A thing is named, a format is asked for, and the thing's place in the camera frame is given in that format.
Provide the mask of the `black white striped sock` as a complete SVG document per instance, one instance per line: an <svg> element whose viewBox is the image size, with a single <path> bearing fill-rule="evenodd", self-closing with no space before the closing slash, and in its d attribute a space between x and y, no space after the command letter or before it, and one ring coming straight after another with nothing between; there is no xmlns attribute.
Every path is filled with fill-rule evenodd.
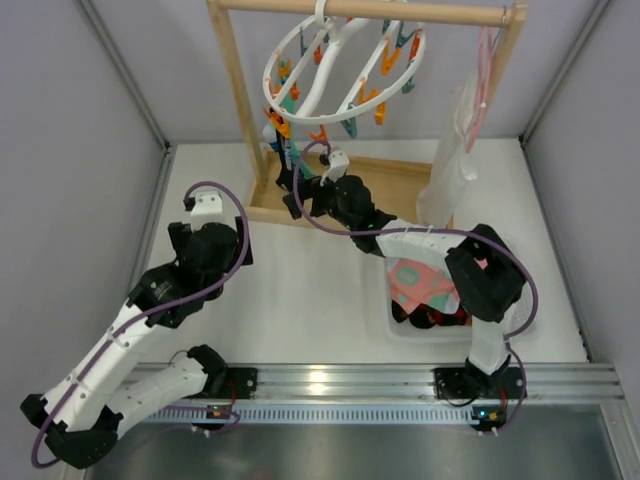
<svg viewBox="0 0 640 480"><path fill-rule="evenodd" d="M287 192L291 192L293 190L294 164L291 155L290 141L279 132L276 132L276 139L280 161L280 173L276 179L276 185Z"/></svg>

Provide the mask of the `mint green sock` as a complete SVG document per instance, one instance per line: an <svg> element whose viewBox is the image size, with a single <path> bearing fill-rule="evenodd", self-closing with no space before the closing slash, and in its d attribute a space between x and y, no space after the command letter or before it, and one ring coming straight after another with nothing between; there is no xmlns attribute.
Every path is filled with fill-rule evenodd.
<svg viewBox="0 0 640 480"><path fill-rule="evenodd" d="M278 155L278 143L276 139L276 131L274 127L270 124L269 120L264 125L262 130L263 139L266 143L271 147L271 149ZM300 151L297 147L297 144L291 138L290 141L290 149L294 167L296 165L300 165L300 173L303 175L305 179L311 178L314 176L312 170L308 167L308 165L304 161L300 161Z"/></svg>

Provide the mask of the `orange clothes peg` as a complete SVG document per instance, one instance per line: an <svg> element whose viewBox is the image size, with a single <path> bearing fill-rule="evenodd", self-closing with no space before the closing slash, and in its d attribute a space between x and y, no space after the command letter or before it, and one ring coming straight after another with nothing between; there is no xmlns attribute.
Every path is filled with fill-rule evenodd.
<svg viewBox="0 0 640 480"><path fill-rule="evenodd" d="M290 122L286 118L279 115L273 109L267 110L266 108L264 108L263 111L264 111L264 114L267 116L270 124L274 127L275 131L280 136L286 139L290 139L291 138Z"/></svg>

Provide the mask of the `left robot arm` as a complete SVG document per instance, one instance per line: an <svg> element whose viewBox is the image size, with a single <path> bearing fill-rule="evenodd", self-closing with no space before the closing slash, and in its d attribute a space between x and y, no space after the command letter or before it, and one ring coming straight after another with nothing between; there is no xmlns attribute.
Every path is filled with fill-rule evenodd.
<svg viewBox="0 0 640 480"><path fill-rule="evenodd" d="M168 233L175 259L142 275L113 323L64 380L22 401L21 412L38 430L34 468L93 466L138 423L178 400L215 395L224 386L228 365L206 344L133 385L123 383L152 347L219 298L239 268L253 262L244 215L233 226L174 222Z"/></svg>

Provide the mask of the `pink teal sock front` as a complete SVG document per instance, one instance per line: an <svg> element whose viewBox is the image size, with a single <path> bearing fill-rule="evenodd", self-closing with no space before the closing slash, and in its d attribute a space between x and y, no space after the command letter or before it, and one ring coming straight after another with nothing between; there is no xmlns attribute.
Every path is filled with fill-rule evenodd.
<svg viewBox="0 0 640 480"><path fill-rule="evenodd" d="M407 314L421 305L454 314L459 295L447 273L419 262L399 259L387 267L391 298Z"/></svg>

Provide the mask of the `white round clip hanger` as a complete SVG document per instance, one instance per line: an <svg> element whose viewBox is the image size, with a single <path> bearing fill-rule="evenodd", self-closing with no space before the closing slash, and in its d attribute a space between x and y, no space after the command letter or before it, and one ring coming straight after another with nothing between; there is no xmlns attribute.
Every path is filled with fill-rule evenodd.
<svg viewBox="0 0 640 480"><path fill-rule="evenodd" d="M298 125L347 125L369 111L374 113L377 124L383 124L386 102L414 88L414 75L426 53L425 24L422 22L417 21L415 28L407 32L404 20L384 18L378 43L335 112L316 112L339 54L372 20L370 15L347 16L341 22L327 13L325 1L315 1L312 15L290 30L267 60L262 86L268 108ZM390 85L369 90L367 84L374 68L378 66L382 76L390 74L403 53L407 55L403 73ZM299 107L290 110L286 101L296 99L298 79L309 64L316 67L311 86Z"/></svg>

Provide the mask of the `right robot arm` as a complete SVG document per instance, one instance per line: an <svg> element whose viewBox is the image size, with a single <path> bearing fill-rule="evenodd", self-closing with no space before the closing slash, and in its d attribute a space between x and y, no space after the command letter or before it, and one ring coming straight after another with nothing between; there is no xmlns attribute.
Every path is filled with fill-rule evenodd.
<svg viewBox="0 0 640 480"><path fill-rule="evenodd" d="M491 227L479 224L464 231L410 224L376 208L369 189L354 175L296 182L282 201L293 219L304 217L315 224L324 215L331 217L342 226L339 235L366 254L411 260L449 278L472 319L471 349L460 386L474 399L497 391L515 356L504 317L524 286L534 282Z"/></svg>

